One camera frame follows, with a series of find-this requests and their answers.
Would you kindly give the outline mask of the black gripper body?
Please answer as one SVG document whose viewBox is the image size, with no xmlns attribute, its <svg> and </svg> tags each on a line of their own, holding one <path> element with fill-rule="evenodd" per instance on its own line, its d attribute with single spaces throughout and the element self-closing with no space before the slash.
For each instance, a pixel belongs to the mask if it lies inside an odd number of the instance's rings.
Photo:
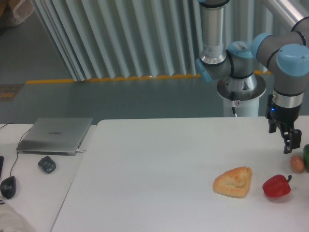
<svg viewBox="0 0 309 232">
<path fill-rule="evenodd" d="M 275 97 L 269 94 L 267 97 L 266 119 L 274 119 L 277 128 L 294 128 L 294 122 L 299 116 L 300 106 L 294 108 L 281 107 L 274 103 Z"/>
</svg>

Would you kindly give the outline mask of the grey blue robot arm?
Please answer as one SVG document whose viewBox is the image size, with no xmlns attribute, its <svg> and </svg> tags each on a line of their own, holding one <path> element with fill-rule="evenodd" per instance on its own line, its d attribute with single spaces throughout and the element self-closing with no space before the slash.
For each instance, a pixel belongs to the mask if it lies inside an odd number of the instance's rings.
<svg viewBox="0 0 309 232">
<path fill-rule="evenodd" d="M 259 99 L 265 92 L 264 79 L 254 74 L 260 62 L 274 75 L 268 95 L 266 118 L 269 133 L 281 132 L 284 153 L 301 144 L 301 131 L 294 127 L 309 78 L 309 13 L 294 0 L 266 0 L 263 4 L 287 30 L 284 36 L 262 33 L 252 43 L 223 44 L 225 0 L 201 0 L 203 49 L 196 68 L 206 80 L 218 79 L 217 92 L 227 101 L 228 113 L 239 116 L 240 103 Z"/>
</svg>

